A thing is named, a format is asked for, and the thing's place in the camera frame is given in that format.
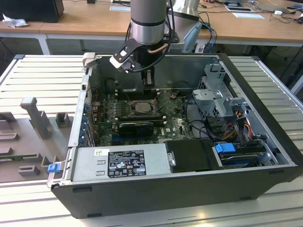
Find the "black computer case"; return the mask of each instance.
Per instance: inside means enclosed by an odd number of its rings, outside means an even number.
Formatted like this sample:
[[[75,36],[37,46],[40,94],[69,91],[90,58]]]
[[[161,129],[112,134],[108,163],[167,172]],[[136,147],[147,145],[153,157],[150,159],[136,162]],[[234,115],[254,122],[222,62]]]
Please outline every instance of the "black computer case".
[[[1,0],[0,18],[3,15],[26,21],[57,23],[63,14],[62,0]]]

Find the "blue drive bracket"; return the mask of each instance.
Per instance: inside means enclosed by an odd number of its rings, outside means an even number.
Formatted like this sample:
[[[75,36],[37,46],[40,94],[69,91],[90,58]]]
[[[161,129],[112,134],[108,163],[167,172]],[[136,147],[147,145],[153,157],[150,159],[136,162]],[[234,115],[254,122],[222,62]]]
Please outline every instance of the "blue drive bracket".
[[[219,143],[215,146],[218,153],[236,152],[235,147],[232,143]]]
[[[54,164],[50,164],[48,166],[48,173],[59,173],[60,172],[60,167],[61,167],[61,164],[60,163],[54,163]]]

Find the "wire bundle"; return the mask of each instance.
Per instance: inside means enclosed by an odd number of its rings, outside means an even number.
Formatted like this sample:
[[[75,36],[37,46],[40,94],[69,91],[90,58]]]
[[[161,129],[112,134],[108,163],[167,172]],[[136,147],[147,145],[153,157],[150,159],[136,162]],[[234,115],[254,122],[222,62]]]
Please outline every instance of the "wire bundle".
[[[251,126],[247,122],[244,122],[244,126],[248,130],[249,139],[252,140],[252,129],[251,129]]]
[[[231,131],[231,133],[229,133],[227,136],[223,137],[222,140],[227,140],[227,139],[230,139],[231,137],[233,137],[234,135],[236,135],[237,132],[236,130],[234,129],[233,131]]]
[[[206,16],[207,16],[208,24],[206,24],[206,23],[203,21],[203,19],[201,18],[201,16],[200,16],[200,14],[203,14],[203,13],[205,13]],[[210,41],[212,40],[212,46],[211,46],[211,48],[210,48],[210,50],[209,50],[209,53],[211,53],[212,50],[213,50],[213,48],[214,48],[214,45],[215,45],[215,43],[216,43],[216,41],[217,41],[217,32],[211,27],[208,13],[206,13],[206,12],[199,12],[199,16],[200,16],[200,19],[201,19],[201,22],[202,22],[202,26],[207,27],[207,29],[208,29],[209,32],[210,32],[210,38],[209,38],[209,40],[208,40],[208,42],[207,42],[207,44],[205,45],[204,48],[208,47],[208,45],[210,44]]]

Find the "black cable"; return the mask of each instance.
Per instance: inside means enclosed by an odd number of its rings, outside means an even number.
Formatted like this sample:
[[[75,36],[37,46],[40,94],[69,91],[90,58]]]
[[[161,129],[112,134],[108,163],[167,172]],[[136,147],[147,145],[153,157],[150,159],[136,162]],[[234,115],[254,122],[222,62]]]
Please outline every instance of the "black cable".
[[[120,4],[121,6],[126,6],[126,7],[130,7],[130,5],[127,5],[127,3],[123,4],[123,3],[118,3]]]
[[[130,35],[130,33],[131,33],[131,27],[132,27],[132,23],[129,22],[129,25],[128,25],[128,28],[127,28],[127,31],[126,31],[126,36],[125,36],[124,42],[126,42],[127,39],[129,38],[129,35]]]
[[[191,95],[188,97],[188,100],[187,100],[187,103],[186,103],[186,107],[185,107],[185,109],[184,109],[184,111],[185,111],[185,119],[186,119],[187,121],[189,121],[189,120],[188,120],[188,117],[187,117],[187,108],[188,108],[188,103],[189,103],[190,98],[193,98],[193,100],[194,100],[194,102],[195,102],[195,105],[196,105],[196,106],[198,107],[198,109],[199,109],[199,106],[198,106],[197,102],[195,101],[194,95],[191,94]],[[204,134],[207,135],[208,137],[213,138],[214,141],[221,141],[221,139],[218,138],[218,137],[216,137],[211,131],[206,130],[206,132],[204,132],[204,131],[200,130],[198,127],[196,127],[196,126],[194,126],[194,125],[192,125],[192,124],[191,124],[191,126],[192,126],[194,129],[196,129],[196,130],[198,130],[198,131],[204,133]]]
[[[211,5],[211,7],[208,7],[210,4],[207,4],[206,2],[203,2],[203,4],[199,3],[199,7],[203,9],[204,7],[202,5],[207,6],[207,9],[225,7],[225,6],[216,6],[214,3]]]
[[[215,12],[215,11],[198,11],[199,13],[205,12],[205,13],[234,13],[234,11],[221,11],[221,12]],[[271,11],[261,11],[261,12],[249,12],[249,13],[270,13]]]
[[[281,50],[274,49],[274,48],[273,48],[273,50],[278,51],[278,52],[285,52],[285,51],[288,51],[290,48],[292,48],[292,47],[290,46],[290,47],[288,47],[287,49],[282,50],[282,51],[281,51]]]
[[[296,59],[296,57],[299,55],[299,53],[301,52],[301,50],[303,49],[303,45],[300,47],[298,53],[294,56],[294,58],[291,60],[291,62],[288,64],[288,66],[285,68],[285,70],[283,71],[280,80],[282,79],[282,77],[284,76],[284,74],[286,73],[286,71],[288,70],[289,66],[294,62],[294,60]]]
[[[201,18],[200,14],[202,14],[202,13],[205,13],[205,14],[206,14],[207,19],[208,19],[208,24],[209,24],[209,27],[210,27],[210,29],[208,29],[209,32],[210,32],[210,38],[209,38],[209,40],[208,40],[208,42],[207,42],[207,44],[205,45],[204,48],[206,48],[206,47],[210,44],[210,41],[212,40],[213,32],[214,32],[215,36],[214,36],[214,44],[213,44],[213,46],[212,46],[212,48],[213,48],[214,45],[215,45],[215,43],[216,43],[216,41],[217,41],[217,32],[212,28],[211,23],[210,23],[210,19],[209,19],[209,16],[208,16],[208,13],[207,13],[207,12],[199,12],[199,17]]]
[[[78,1],[87,1],[87,0],[67,0],[67,1],[73,1],[73,2],[78,2]],[[97,1],[95,1],[95,2],[106,2],[106,3],[111,3],[110,1],[99,1],[99,0],[97,0]]]
[[[282,21],[282,20],[280,20],[279,18],[274,17],[274,16],[273,16],[273,13],[270,13],[269,21],[271,21],[271,20],[278,20],[278,21],[280,21],[280,22],[283,23],[283,24],[290,24],[290,23],[291,23],[289,20],[287,20],[287,21]]]
[[[131,69],[130,70],[131,72],[142,72],[142,71],[148,70],[152,66],[156,65],[157,63],[159,63],[164,58],[164,56],[167,54],[167,52],[169,51],[170,44],[171,44],[171,42],[172,42],[172,40],[174,38],[175,31],[176,31],[176,28],[175,28],[175,19],[174,19],[174,10],[172,8],[173,4],[172,4],[171,0],[169,0],[169,3],[170,3],[170,8],[171,8],[172,33],[171,33],[171,31],[169,31],[169,33],[170,33],[170,39],[169,39],[169,42],[168,42],[168,47],[165,49],[165,51],[163,52],[163,54],[161,55],[161,57],[158,58],[156,61],[154,61],[152,64],[150,64],[149,66],[146,66],[144,68],[141,68],[139,70]]]

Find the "warning label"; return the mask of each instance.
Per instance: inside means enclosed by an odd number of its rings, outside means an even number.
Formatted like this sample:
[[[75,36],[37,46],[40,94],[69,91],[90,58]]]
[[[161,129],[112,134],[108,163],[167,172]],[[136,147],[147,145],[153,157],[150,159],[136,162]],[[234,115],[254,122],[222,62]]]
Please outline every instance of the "warning label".
[[[107,175],[110,178],[146,175],[143,150],[109,152]]]

